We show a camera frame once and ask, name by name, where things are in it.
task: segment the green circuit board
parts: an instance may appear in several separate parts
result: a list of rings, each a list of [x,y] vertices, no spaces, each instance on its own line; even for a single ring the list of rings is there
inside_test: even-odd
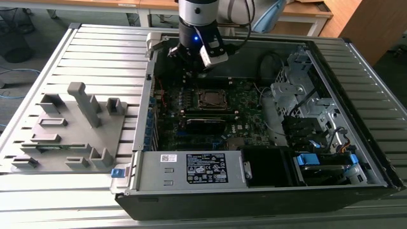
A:
[[[234,81],[232,86],[226,89],[212,90],[208,86],[203,89],[199,84],[187,88],[174,84],[164,86],[164,93],[156,91],[158,98],[164,95],[159,109],[159,150],[235,150],[242,145],[270,145],[267,126],[264,125],[263,111],[259,108],[259,93],[252,86],[252,82],[246,80]],[[224,96],[224,104],[207,104],[202,102],[202,94],[219,92]],[[212,112],[207,111],[202,105],[211,106]],[[180,111],[195,112],[188,114],[188,118],[208,118],[226,121],[223,133],[215,135],[186,135],[180,131]]]

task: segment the motherboard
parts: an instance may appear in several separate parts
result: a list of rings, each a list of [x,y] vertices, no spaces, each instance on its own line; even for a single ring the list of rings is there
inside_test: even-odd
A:
[[[260,93],[246,79],[156,79],[159,150],[238,150],[270,145]]]

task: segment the blue cable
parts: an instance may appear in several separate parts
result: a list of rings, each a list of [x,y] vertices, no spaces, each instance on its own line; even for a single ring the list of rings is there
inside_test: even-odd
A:
[[[20,97],[8,97],[8,96],[4,96],[4,95],[0,95],[0,98],[4,98],[4,99],[22,99],[24,98],[26,96],[20,96]]]
[[[6,69],[6,71],[0,72],[0,75],[4,74],[4,73],[8,73],[8,72],[12,72],[12,71],[18,71],[18,72],[35,72],[38,74],[38,76],[40,75],[40,71],[39,70],[35,70],[35,69],[30,69],[30,68],[18,68],[18,69],[10,69],[10,68],[6,68],[3,66],[0,66],[0,68]],[[22,99],[24,98],[26,96],[20,96],[20,97],[8,97],[8,96],[4,96],[4,95],[0,95],[0,98],[4,98],[4,99]]]
[[[11,71],[35,72],[38,75],[40,74],[40,71],[39,71],[39,70],[30,69],[30,68],[10,69],[10,68],[6,68],[6,67],[3,67],[3,66],[0,66],[0,68],[3,68],[3,69],[7,70],[7,71],[4,71],[4,72],[0,72],[0,75],[4,74],[4,73],[8,73],[8,72],[11,72]]]

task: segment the wooden cabinet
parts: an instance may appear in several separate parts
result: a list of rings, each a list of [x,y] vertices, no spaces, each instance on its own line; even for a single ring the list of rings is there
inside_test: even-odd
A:
[[[346,37],[374,65],[407,29],[407,0],[326,0],[334,13],[321,36]]]

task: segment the barcode sticker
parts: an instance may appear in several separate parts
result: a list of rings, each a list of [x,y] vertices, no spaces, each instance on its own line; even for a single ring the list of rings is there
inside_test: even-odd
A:
[[[136,7],[135,4],[118,4],[119,6]]]
[[[176,162],[176,154],[162,154],[160,162]]]

